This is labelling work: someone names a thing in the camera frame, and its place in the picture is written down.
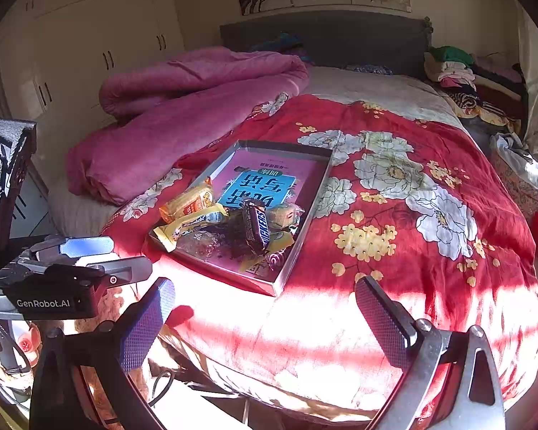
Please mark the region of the grey tray with pink book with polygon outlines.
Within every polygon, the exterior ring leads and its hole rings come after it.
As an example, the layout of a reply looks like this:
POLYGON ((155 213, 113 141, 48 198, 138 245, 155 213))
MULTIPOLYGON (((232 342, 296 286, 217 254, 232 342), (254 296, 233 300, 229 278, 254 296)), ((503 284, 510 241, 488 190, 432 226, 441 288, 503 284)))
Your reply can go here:
POLYGON ((154 245, 197 271, 280 295, 302 248, 332 166, 312 145, 239 141, 201 173, 213 203, 149 231, 154 245))

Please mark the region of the floral laundry basket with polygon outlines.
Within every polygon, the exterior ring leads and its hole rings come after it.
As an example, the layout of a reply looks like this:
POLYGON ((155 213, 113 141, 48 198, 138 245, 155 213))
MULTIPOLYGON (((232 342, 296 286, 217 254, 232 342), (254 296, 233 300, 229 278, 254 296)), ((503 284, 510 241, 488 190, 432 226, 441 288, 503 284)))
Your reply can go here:
POLYGON ((491 163, 524 218, 538 213, 538 160, 515 133, 490 138, 491 163))

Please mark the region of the beige curtain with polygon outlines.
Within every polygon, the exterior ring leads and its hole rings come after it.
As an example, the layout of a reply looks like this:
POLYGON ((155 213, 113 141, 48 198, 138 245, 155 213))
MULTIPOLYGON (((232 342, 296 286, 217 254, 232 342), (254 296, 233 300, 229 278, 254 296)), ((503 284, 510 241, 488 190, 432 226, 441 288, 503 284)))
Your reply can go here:
POLYGON ((519 61, 528 92, 528 126, 525 142, 538 159, 538 26, 516 2, 519 61))

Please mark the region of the dark headboard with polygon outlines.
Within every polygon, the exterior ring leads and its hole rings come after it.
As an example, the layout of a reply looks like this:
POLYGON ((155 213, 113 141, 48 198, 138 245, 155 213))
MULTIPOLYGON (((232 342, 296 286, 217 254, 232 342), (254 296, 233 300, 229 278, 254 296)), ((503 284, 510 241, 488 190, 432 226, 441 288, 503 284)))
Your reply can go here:
POLYGON ((381 13, 321 10, 246 19, 220 26, 222 44, 234 52, 278 41, 298 41, 318 66, 385 66, 393 73, 422 78, 424 53, 431 46, 433 23, 381 13))

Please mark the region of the yellow wafer stick packet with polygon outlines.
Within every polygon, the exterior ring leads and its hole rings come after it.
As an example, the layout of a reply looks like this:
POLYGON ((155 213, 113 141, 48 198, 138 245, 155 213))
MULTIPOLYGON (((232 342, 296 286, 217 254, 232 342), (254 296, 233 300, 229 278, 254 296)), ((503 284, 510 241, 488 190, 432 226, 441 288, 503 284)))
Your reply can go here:
POLYGON ((229 218, 227 209, 215 203, 192 214, 182 216, 166 225, 157 226, 152 231, 157 241, 167 252, 176 249, 179 238, 187 233, 213 224, 225 222, 229 218))

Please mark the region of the clear walnut pastry packet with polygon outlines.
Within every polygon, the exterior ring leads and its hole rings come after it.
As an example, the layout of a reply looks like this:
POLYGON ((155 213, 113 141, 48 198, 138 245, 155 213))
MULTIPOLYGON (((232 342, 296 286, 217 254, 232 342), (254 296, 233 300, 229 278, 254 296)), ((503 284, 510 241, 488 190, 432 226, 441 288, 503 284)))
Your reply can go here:
POLYGON ((201 260, 216 255, 223 243, 223 238, 208 230, 196 230, 185 233, 176 242, 176 251, 183 252, 201 260))

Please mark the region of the snickers bar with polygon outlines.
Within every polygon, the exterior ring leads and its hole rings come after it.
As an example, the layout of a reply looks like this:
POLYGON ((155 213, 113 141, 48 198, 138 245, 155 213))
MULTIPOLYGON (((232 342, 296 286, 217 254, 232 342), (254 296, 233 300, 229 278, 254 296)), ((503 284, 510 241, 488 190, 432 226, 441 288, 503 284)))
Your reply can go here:
POLYGON ((259 200, 245 199, 242 206, 242 215, 247 244, 254 253, 261 254, 270 241, 270 230, 265 207, 259 200))

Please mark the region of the folded clothes pile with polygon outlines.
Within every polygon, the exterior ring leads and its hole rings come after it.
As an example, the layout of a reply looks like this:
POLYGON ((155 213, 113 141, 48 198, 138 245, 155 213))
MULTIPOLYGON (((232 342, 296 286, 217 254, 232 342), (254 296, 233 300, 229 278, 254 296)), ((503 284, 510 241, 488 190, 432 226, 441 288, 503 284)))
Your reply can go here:
POLYGON ((506 67, 489 56, 441 46, 424 53, 424 68, 458 118, 478 118, 516 133, 526 124, 527 89, 519 65, 506 67))

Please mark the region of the cream wardrobe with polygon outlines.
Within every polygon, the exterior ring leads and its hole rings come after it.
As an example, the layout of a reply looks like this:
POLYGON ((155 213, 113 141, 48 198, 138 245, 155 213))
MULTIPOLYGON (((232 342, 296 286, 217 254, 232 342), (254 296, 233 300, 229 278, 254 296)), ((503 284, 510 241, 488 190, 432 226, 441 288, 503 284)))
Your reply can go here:
POLYGON ((174 0, 16 0, 0 23, 1 82, 11 115, 38 125, 33 164, 45 184, 113 121, 99 100, 105 79, 183 49, 174 0))

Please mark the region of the black green pea packet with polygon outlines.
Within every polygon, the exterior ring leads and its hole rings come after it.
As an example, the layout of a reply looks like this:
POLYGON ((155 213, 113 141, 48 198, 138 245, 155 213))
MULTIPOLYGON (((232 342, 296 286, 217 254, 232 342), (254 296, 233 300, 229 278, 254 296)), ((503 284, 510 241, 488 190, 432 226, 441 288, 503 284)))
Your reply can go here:
POLYGON ((231 212, 229 215, 226 222, 226 241, 233 258, 250 255, 243 215, 240 211, 231 212))

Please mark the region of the pink blanket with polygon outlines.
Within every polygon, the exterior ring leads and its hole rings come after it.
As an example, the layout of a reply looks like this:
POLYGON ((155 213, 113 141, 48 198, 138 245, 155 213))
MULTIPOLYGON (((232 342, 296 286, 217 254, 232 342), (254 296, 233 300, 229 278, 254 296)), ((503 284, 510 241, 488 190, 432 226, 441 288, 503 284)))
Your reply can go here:
POLYGON ((253 109, 309 82, 299 56, 210 47, 114 74, 99 90, 112 125, 67 154, 69 191, 123 205, 188 153, 221 138, 253 109))

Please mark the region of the yellow green snack packet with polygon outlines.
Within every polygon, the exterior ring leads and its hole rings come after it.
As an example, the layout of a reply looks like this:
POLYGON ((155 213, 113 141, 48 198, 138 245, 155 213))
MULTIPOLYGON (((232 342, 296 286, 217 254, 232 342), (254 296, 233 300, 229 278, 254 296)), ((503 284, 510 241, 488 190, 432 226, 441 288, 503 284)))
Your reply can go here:
POLYGON ((244 258, 240 264, 239 270, 241 272, 251 272, 254 267, 266 266, 265 257, 269 253, 277 252, 280 249, 288 249, 294 244, 294 238, 288 231, 274 232, 270 236, 269 245, 261 255, 254 255, 253 257, 244 258))

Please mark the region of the beige bed sheet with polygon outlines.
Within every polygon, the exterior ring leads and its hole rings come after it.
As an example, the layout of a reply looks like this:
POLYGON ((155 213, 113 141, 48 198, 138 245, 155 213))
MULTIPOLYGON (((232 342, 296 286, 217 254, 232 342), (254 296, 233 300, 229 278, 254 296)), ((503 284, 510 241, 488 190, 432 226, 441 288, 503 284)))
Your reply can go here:
POLYGON ((375 104, 406 119, 435 121, 464 130, 444 98, 418 79, 318 66, 310 67, 308 72, 309 84, 303 94, 342 104, 375 104))

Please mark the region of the orange rice cracker packet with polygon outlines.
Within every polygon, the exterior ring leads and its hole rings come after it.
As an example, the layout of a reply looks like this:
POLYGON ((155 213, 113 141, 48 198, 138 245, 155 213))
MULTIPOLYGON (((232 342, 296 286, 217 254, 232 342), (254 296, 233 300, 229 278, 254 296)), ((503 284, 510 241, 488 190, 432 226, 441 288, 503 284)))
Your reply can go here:
POLYGON ((160 218, 166 223, 171 223, 185 215, 208 208, 215 202, 212 181, 207 177, 160 206, 160 218))

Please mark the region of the red panda snack packet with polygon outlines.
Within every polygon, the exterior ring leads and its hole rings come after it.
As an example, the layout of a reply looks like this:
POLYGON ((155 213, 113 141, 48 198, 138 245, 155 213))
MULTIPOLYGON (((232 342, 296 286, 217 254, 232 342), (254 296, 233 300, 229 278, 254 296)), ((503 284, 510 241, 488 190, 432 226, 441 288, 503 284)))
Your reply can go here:
POLYGON ((280 273, 287 259, 287 249, 280 249, 277 252, 272 252, 266 255, 265 261, 268 269, 274 273, 280 273))

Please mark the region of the clear meat floss cake packet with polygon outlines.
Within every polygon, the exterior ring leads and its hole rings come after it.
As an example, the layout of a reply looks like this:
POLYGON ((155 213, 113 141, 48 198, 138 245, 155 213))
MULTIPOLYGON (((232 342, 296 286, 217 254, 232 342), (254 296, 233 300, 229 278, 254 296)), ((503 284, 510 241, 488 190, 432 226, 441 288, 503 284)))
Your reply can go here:
POLYGON ((304 210, 295 203, 281 203, 266 211, 269 227, 277 231, 297 227, 303 214, 304 210))

